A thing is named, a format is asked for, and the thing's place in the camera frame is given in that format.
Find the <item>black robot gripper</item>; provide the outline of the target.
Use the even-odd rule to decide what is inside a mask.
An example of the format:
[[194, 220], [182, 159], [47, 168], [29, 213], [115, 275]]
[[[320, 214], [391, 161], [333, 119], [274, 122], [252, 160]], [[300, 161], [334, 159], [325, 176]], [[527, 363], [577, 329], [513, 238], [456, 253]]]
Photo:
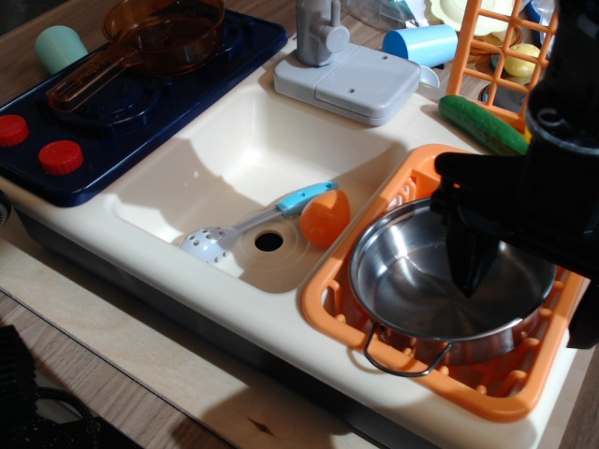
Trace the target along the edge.
[[[451, 279], [471, 297], [499, 241], [581, 276], [598, 273], [598, 149], [535, 139], [521, 156], [444, 152], [431, 207], [443, 216]], [[590, 280], [570, 321], [567, 347], [598, 344], [598, 281]]]

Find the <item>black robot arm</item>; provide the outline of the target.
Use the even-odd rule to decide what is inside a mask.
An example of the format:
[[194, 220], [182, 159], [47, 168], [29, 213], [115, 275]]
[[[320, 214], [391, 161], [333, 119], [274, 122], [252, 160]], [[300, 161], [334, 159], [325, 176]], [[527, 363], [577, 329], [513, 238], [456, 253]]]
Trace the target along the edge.
[[589, 280], [569, 346], [598, 342], [598, 5], [561, 1], [548, 69], [525, 113], [520, 156], [439, 155], [431, 209], [443, 218], [454, 284], [471, 295], [500, 242]]

